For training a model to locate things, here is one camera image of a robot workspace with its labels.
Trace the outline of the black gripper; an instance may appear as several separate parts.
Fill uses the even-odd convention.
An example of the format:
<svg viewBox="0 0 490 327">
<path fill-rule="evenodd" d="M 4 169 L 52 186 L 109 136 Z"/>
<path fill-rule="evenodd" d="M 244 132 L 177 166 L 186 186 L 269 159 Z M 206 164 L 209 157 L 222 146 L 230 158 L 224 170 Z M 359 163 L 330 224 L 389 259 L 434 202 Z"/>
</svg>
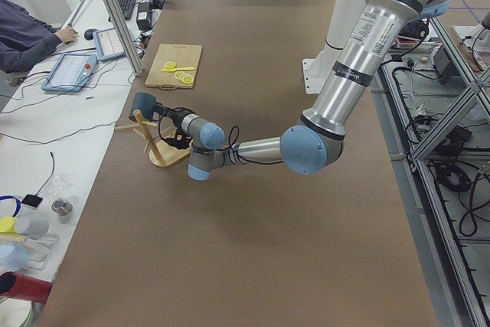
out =
<svg viewBox="0 0 490 327">
<path fill-rule="evenodd" d="M 188 109 L 184 107 L 169 108 L 162 103 L 156 102 L 154 105 L 154 113 L 159 117 L 169 118 L 177 129 L 181 129 L 184 118 L 188 115 Z"/>
</svg>

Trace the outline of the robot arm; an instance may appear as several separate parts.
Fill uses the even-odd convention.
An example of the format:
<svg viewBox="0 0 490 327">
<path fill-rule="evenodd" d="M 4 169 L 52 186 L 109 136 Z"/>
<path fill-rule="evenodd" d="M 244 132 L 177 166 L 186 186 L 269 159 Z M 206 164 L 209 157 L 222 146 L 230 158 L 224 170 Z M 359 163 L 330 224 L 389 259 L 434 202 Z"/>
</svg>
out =
<svg viewBox="0 0 490 327">
<path fill-rule="evenodd" d="M 345 124 L 402 27 L 442 15 L 449 0 L 356 0 L 365 5 L 351 35 L 311 107 L 280 137 L 224 145 L 218 125 L 184 109 L 163 108 L 191 148 L 188 175 L 203 181 L 216 168 L 243 163 L 284 163 L 299 174 L 312 174 L 342 153 Z"/>
</svg>

